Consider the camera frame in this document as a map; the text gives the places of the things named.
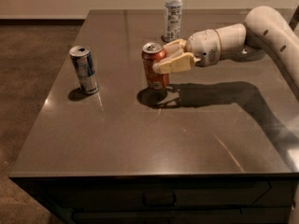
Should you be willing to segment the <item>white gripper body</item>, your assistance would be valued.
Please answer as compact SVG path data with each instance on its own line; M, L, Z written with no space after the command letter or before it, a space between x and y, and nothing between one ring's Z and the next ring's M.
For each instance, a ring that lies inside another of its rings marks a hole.
M186 50L194 56L195 65L207 67L219 62L221 42L215 30L205 30L191 35L187 39Z

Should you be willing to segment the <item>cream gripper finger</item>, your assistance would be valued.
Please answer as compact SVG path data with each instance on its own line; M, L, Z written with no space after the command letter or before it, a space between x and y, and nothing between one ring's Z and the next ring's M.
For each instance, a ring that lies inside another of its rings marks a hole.
M175 59L165 58L156 62L152 69L156 74L164 75L191 70L195 65L195 59L192 53L186 52L185 56Z
M166 57L175 59L185 56L186 41L184 39L177 39L164 45Z

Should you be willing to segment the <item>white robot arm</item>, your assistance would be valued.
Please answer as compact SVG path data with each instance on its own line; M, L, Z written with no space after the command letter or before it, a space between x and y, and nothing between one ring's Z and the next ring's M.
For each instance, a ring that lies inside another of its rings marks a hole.
M164 75L207 67L223 60L248 62L268 55L287 82L299 88L299 37L271 7L256 7L242 23L205 30L164 46L166 57L153 65Z

